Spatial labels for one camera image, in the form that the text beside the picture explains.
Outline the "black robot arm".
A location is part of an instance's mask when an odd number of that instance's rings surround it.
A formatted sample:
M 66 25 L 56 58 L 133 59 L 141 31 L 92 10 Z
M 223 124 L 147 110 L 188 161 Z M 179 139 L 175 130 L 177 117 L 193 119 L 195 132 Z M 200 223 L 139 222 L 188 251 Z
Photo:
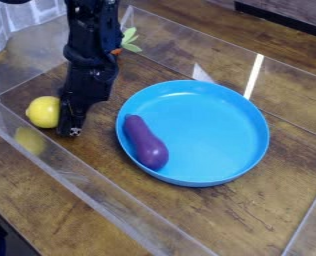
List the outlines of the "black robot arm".
M 117 22 L 119 0 L 64 0 L 68 40 L 62 56 L 68 61 L 66 76 L 58 90 L 56 133 L 64 137 L 80 134 L 89 107 L 107 101 L 117 62 L 123 34 Z

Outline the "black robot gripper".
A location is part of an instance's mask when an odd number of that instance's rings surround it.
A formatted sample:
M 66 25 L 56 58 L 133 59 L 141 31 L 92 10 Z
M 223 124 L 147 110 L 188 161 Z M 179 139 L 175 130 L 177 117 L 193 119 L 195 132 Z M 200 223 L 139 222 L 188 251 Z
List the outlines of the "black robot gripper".
M 87 110 L 95 103 L 108 100 L 116 76 L 117 65 L 83 67 L 68 64 L 65 82 L 60 89 L 56 127 L 60 136 L 80 135 Z

